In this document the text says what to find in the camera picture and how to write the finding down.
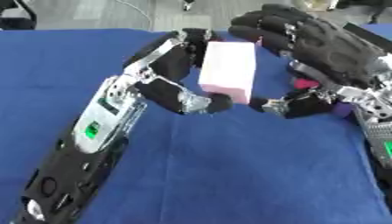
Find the green led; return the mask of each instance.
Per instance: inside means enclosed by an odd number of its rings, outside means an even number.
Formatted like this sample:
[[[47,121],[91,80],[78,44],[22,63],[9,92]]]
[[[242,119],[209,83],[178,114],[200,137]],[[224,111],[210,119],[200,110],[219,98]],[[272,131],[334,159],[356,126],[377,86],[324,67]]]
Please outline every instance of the green led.
[[[86,136],[90,139],[94,139],[95,136],[98,134],[98,130],[100,128],[100,124],[98,122],[92,122],[86,128]]]
[[[392,158],[392,142],[384,142],[385,151]]]

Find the blue tablecloth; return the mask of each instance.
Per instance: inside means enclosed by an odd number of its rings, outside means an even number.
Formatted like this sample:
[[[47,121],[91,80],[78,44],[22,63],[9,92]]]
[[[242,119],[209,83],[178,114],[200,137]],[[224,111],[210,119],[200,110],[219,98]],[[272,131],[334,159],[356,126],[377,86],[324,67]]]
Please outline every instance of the blue tablecloth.
[[[371,26],[392,39],[391,25]],[[59,133],[102,81],[159,34],[0,32],[0,223]],[[285,61],[258,51],[255,94],[281,96]],[[186,83],[196,87],[197,72]],[[171,114],[150,103],[82,224],[379,224],[392,218],[361,131],[333,115],[297,120],[245,106]]]

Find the cable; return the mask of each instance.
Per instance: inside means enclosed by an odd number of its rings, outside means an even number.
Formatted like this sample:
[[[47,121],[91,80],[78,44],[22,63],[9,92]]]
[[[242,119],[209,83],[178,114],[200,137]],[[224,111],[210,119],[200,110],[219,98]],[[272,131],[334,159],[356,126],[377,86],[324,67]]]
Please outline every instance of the cable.
[[[116,2],[118,2],[119,4],[125,4],[129,7],[132,7],[133,9],[137,10],[138,12],[140,12],[140,14],[142,14],[144,17],[147,18],[147,20],[149,21],[149,31],[152,31],[152,20],[151,18],[147,15],[147,13],[145,13],[144,11],[142,11],[141,9],[139,9],[138,7],[136,7],[135,5],[131,4],[131,3],[125,3],[122,0],[115,0]]]

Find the foam cube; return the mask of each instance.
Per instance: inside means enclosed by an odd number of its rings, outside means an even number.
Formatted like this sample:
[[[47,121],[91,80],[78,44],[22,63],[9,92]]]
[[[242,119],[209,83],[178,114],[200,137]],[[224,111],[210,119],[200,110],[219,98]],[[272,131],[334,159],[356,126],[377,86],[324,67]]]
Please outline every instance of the foam cube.
[[[234,103],[248,104],[255,71],[253,43],[209,42],[199,85],[208,93],[229,95]]]

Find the black robotic finger segment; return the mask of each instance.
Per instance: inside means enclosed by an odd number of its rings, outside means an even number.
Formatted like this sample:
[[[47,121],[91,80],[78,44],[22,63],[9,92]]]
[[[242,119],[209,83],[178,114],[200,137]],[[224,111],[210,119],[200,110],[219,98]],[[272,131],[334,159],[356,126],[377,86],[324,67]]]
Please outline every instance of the black robotic finger segment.
[[[189,74],[190,66],[190,55],[179,45],[150,64],[156,73],[175,82],[184,79]]]
[[[298,10],[294,7],[285,6],[277,3],[266,3],[262,6],[262,14],[266,16],[279,16],[281,18],[286,18],[291,24],[296,22],[304,22],[307,18],[312,18],[311,15]]]
[[[320,100],[316,95],[311,94],[288,103],[289,110],[284,117],[297,118],[302,116],[312,116],[327,113],[333,110],[333,104]]]
[[[297,30],[297,36],[303,39],[319,38],[328,40],[333,34],[334,31],[331,32],[331,28],[317,20],[309,20]]]
[[[125,68],[125,67],[129,66],[130,64],[134,63],[135,61],[138,61],[138,60],[146,57],[147,55],[149,55],[150,53],[155,51],[157,48],[159,48],[167,39],[176,38],[178,35],[179,35],[179,33],[177,31],[171,31],[171,32],[166,33],[164,36],[157,38],[156,40],[154,40],[154,42],[143,47],[140,51],[135,53],[135,55],[133,57],[131,57],[130,59],[125,61],[122,65],[122,67]]]
[[[302,89],[296,89],[291,92],[289,92],[284,99],[287,100],[293,100],[296,98],[301,98],[301,95],[306,95],[306,93],[309,92],[309,88],[302,88]]]
[[[249,102],[249,106],[258,112],[265,112],[263,106],[268,103],[268,100],[262,97],[252,97]]]
[[[226,94],[210,94],[209,97],[211,98],[211,103],[206,109],[209,114],[225,111],[233,106],[233,101]]]
[[[185,28],[183,31],[187,33],[185,39],[187,46],[185,50],[191,57],[192,64],[196,67],[202,67],[203,65],[208,41],[223,40],[215,31],[194,28]]]
[[[257,30],[247,26],[232,26],[229,28],[229,32],[247,41],[258,42],[261,40],[262,46],[276,55],[279,55],[281,51],[291,50],[289,39],[272,31]]]
[[[295,78],[306,79],[308,81],[316,81],[312,77],[310,77],[307,73],[302,73],[300,71],[295,70],[292,66],[290,66],[290,64],[287,65],[286,70],[287,72],[292,74]]]
[[[170,110],[171,112],[184,114],[182,112],[182,103],[179,101],[179,93],[181,89],[173,86],[164,80],[154,80],[148,85],[137,83],[136,88],[143,96],[159,106]]]
[[[245,14],[241,17],[235,17],[231,20],[231,25],[243,25],[252,28],[257,28],[262,18],[257,14]]]
[[[290,21],[284,17],[278,16],[267,16],[264,17],[260,22],[260,28],[280,33],[282,35],[286,35],[286,26],[290,24]]]
[[[335,24],[331,24],[330,22],[322,19],[322,18],[316,18],[315,20],[319,21],[321,24],[325,25],[328,27],[328,29],[331,29],[333,31],[337,31],[339,29],[339,27]]]
[[[297,39],[300,39],[297,41],[296,47],[299,52],[312,52],[327,46],[330,36],[323,27],[319,26],[319,24],[307,23],[305,26],[298,29]]]
[[[252,11],[248,11],[247,13],[243,14],[243,16],[246,15],[259,15],[259,17],[262,17],[263,12],[261,10],[252,10]]]

